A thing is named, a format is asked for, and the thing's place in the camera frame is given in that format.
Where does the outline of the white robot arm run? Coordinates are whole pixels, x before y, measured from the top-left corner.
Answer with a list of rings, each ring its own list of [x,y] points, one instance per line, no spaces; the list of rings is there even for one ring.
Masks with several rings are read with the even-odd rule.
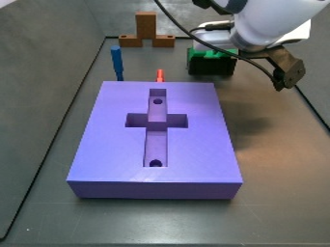
[[[209,21],[192,34],[215,47],[258,52],[310,37],[311,19],[330,0],[201,0],[232,16]]]

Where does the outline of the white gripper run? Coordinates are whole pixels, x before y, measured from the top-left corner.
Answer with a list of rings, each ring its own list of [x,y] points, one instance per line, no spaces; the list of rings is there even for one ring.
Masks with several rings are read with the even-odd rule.
[[[275,39],[252,40],[244,38],[236,28],[229,30],[205,31],[207,25],[232,24],[232,21],[209,21],[200,25],[200,30],[193,31],[192,34],[205,43],[221,49],[239,49],[247,52],[258,52],[270,49],[283,44],[296,43],[304,41],[310,37],[311,22],[307,20],[298,28]]]

